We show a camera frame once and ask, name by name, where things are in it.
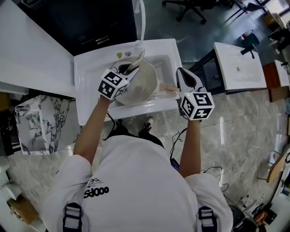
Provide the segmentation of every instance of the strap buckle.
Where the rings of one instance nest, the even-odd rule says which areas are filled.
[[[77,203],[65,207],[63,232],[82,232],[82,207]]]
[[[217,232],[217,218],[210,207],[203,206],[198,211],[199,219],[202,222],[203,232]]]

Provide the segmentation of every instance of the black cabinet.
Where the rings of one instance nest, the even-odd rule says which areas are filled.
[[[21,0],[18,6],[74,56],[137,40],[131,0]]]

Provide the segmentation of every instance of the white sink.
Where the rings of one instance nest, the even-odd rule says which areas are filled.
[[[226,90],[266,88],[263,68],[257,52],[241,54],[244,48],[214,43]]]
[[[97,49],[74,57],[74,76],[77,89],[77,116],[80,125],[85,125],[100,93],[97,91],[101,75],[106,68],[115,62],[128,58],[138,57],[140,50],[135,49],[135,43],[118,44]],[[114,119],[126,118],[163,110],[177,109],[176,99],[179,96],[173,92],[159,91],[159,83],[176,86],[176,70],[181,67],[181,61],[175,39],[146,40],[143,42],[145,60],[151,63],[157,72],[158,87],[151,98],[133,106],[124,106],[114,101],[109,113]]]
[[[282,62],[279,60],[275,60],[275,65],[277,68],[279,80],[280,80],[280,85],[282,86],[289,86],[289,78],[288,78],[288,73],[287,73],[287,66],[281,66]]]

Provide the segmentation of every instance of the cable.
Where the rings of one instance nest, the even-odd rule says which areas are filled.
[[[108,118],[110,118],[111,119],[111,121],[112,121],[112,123],[113,123],[113,127],[112,127],[112,130],[111,130],[111,132],[115,129],[115,127],[116,127],[116,122],[115,122],[115,120],[112,118],[112,116],[109,114],[109,111],[107,111],[107,113],[106,113],[106,117],[108,117]]]
[[[234,165],[234,166],[232,166],[230,169],[228,169],[226,172],[224,172],[223,174],[220,174],[220,175],[218,175],[218,176],[222,176],[222,175],[224,175],[225,173],[227,173],[227,172],[228,172],[229,170],[231,170],[231,169],[233,169],[233,170],[234,170],[235,166],[236,166],[236,165],[238,165],[238,164],[244,164],[244,163],[246,162],[246,160],[247,160],[247,158],[248,158],[248,157],[249,157],[249,153],[247,153],[247,155],[246,155],[246,158],[245,158],[244,162],[235,164],[235,165]]]
[[[219,169],[221,169],[221,175],[219,175],[220,176],[220,178],[219,178],[219,183],[221,183],[221,178],[222,178],[222,167],[220,167],[220,166],[217,166],[217,167],[210,167],[210,168],[208,168],[208,169],[206,169],[205,171],[204,171],[204,173],[206,173],[208,170],[210,170],[210,169],[217,169],[217,168],[219,168]],[[224,193],[224,192],[226,192],[227,190],[228,190],[228,188],[230,187],[230,185],[228,184],[228,183],[226,183],[226,184],[222,184],[221,183],[221,185],[227,185],[227,188],[226,188],[226,190],[223,190],[222,192]]]
[[[210,168],[208,168],[208,169],[206,169],[204,172],[207,172],[208,170],[210,170],[210,169],[217,169],[217,168],[220,168],[221,170],[222,170],[222,167],[210,167]]]
[[[113,64],[109,69],[112,70],[113,68],[116,69],[116,73],[119,73],[119,70],[114,66],[115,64]]]
[[[186,119],[186,120],[188,120],[188,118],[186,118],[181,112],[183,112],[183,110],[180,108],[180,106],[178,106],[179,107],[179,111],[180,111],[180,114],[181,114],[181,116],[184,118],[184,119]]]
[[[236,207],[238,207],[230,198],[228,198],[226,195],[224,195],[224,197],[226,199],[228,199],[231,203],[233,203]],[[248,212],[245,212],[244,210],[242,210],[246,215],[248,215],[251,219],[254,220],[254,218],[248,213]]]
[[[175,150],[175,144],[176,144],[176,142],[179,140],[180,142],[182,142],[182,139],[180,139],[180,136],[185,132],[187,130],[187,127],[185,128],[185,129],[183,129],[181,132],[177,132],[174,136],[172,136],[172,143],[173,143],[173,145],[172,145],[172,148],[171,148],[171,150],[170,150],[170,160],[172,160],[172,155],[173,155],[173,152],[174,152],[174,150]],[[177,139],[175,140],[175,141],[173,141],[173,138],[176,136],[176,135],[178,135],[178,137],[177,137]]]

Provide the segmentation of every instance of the marble panel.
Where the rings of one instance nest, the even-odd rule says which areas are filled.
[[[50,155],[75,142],[81,131],[75,100],[40,95],[15,112],[24,155]]]

